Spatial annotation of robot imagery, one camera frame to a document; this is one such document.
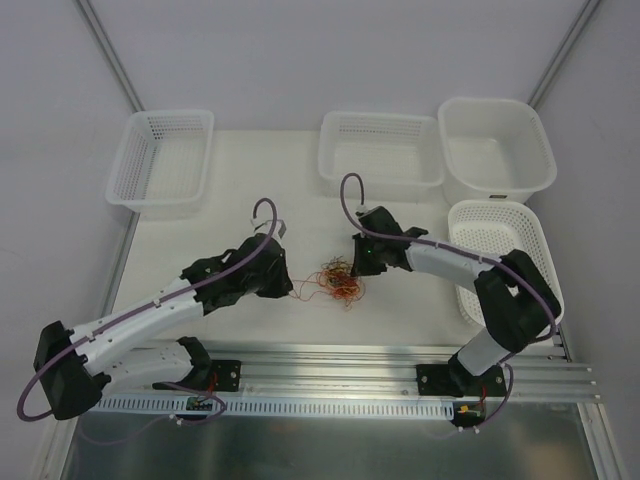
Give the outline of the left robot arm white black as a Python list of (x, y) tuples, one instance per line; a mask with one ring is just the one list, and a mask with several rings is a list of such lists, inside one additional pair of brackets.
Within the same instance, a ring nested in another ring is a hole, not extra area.
[(52, 415), (72, 419), (110, 394), (139, 386), (209, 389), (215, 363), (197, 338), (183, 336), (146, 352), (139, 345), (246, 295), (279, 299), (292, 288), (280, 235), (256, 233), (236, 249), (196, 260), (166, 290), (137, 307), (72, 329), (59, 321), (46, 326), (34, 369)]

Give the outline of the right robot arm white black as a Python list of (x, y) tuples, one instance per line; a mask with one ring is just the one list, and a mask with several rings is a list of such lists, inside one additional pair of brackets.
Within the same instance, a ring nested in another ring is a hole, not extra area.
[(557, 330), (563, 307), (529, 254), (513, 249), (495, 256), (403, 230), (384, 207), (361, 207), (350, 222), (359, 228), (352, 274), (377, 276), (388, 268), (429, 274), (476, 295), (484, 327), (446, 364), (428, 376), (442, 395), (462, 397), (480, 388), (501, 361)]

